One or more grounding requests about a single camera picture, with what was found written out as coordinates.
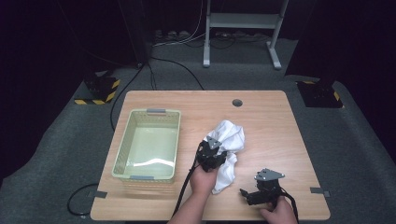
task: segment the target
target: stand leg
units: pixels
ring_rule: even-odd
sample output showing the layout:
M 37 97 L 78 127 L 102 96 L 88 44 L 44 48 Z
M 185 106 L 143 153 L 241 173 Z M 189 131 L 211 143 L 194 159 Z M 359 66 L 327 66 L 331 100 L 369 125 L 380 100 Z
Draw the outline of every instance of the stand leg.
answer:
M 210 0 L 207 0 L 206 10 L 206 29 L 205 29 L 205 45 L 204 45 L 204 67 L 210 66 Z
M 267 42 L 268 51 L 270 52 L 271 59 L 274 64 L 274 68 L 276 70 L 280 70 L 282 68 L 282 65 L 280 64 L 280 61 L 277 57 L 277 54 L 275 51 L 275 44 L 277 41 L 277 37 L 279 36 L 280 27 L 282 26 L 283 18 L 285 17 L 285 12 L 286 12 L 288 3 L 289 3 L 289 0 L 283 1 L 282 8 L 280 9 L 279 17 L 277 18 L 277 21 L 276 21 L 276 28 L 274 30 L 272 40 Z

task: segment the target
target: light green plastic basket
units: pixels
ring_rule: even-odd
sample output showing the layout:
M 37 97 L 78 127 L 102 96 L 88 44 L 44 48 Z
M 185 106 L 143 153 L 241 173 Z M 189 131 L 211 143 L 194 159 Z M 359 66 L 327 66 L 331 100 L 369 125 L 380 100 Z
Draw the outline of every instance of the light green plastic basket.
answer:
M 172 183 L 180 117 L 172 109 L 132 110 L 112 175 L 123 181 Z

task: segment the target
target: crumpled white towel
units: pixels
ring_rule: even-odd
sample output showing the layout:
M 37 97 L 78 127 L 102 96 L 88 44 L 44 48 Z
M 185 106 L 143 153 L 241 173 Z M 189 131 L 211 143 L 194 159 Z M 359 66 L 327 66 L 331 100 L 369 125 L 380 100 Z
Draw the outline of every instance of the crumpled white towel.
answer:
M 216 129 L 207 136 L 221 142 L 218 155 L 223 151 L 227 151 L 226 161 L 220 166 L 216 186 L 212 189 L 213 194 L 218 194 L 231 185 L 235 179 L 233 173 L 233 167 L 237 162 L 235 152 L 244 148 L 245 134 L 241 126 L 237 126 L 229 120 L 223 120 Z

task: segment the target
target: human hand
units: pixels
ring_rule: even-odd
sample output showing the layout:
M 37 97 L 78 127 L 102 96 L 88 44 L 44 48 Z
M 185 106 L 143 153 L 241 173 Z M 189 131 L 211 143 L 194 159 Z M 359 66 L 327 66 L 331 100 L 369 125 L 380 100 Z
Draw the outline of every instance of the human hand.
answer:
M 297 220 L 294 216 L 293 209 L 284 196 L 277 198 L 277 205 L 273 212 L 267 209 L 260 209 L 260 214 L 270 224 L 296 224 Z
M 190 178 L 192 193 L 208 197 L 216 186 L 218 170 L 219 168 L 205 172 L 200 165 L 196 167 Z

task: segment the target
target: wooden table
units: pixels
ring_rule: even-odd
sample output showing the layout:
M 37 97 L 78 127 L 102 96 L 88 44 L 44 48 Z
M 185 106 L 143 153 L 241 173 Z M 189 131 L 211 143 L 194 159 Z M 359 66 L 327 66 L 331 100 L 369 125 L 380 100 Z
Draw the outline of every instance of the wooden table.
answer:
M 234 106 L 239 99 L 242 106 Z M 175 182 L 148 184 L 122 182 L 111 175 L 129 112 L 134 108 L 167 108 L 181 111 Z M 259 207 L 249 206 L 239 189 L 257 191 L 253 179 L 262 168 L 284 174 L 279 184 L 297 202 L 301 220 L 322 220 L 330 211 L 283 91 L 130 91 L 108 152 L 91 216 L 95 220 L 168 220 L 191 167 L 195 150 L 224 119 L 242 126 L 245 148 L 236 153 L 235 180 L 218 195 L 209 197 L 203 220 L 262 220 Z M 183 200 L 191 194 L 186 188 Z

